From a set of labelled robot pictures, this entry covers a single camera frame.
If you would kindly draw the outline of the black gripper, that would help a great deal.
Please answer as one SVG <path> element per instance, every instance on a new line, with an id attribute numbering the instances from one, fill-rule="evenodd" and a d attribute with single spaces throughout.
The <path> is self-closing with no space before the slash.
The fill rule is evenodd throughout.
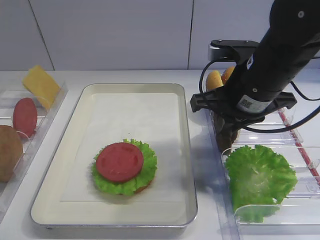
<path id="1" fill-rule="evenodd" d="M 232 132 L 239 129 L 235 125 L 262 122 L 266 115 L 297 103 L 292 93 L 284 91 L 297 73 L 293 61 L 252 53 L 237 61 L 223 86 L 207 91 L 200 88 L 190 99 L 191 109 L 208 109 L 223 118 L 221 139 L 225 148 L 231 148 Z"/>

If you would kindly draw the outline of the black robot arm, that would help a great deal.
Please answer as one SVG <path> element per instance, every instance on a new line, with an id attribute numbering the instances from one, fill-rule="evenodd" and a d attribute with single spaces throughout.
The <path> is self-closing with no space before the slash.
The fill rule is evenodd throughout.
<path id="1" fill-rule="evenodd" d="M 235 62 L 228 80 L 213 90 L 191 97 L 193 112 L 213 112 L 215 140 L 220 151 L 229 149 L 238 131 L 297 100 L 285 87 L 320 50 L 320 3 L 317 0 L 276 0 L 269 29 L 260 42 L 213 40 L 211 64 Z"/>

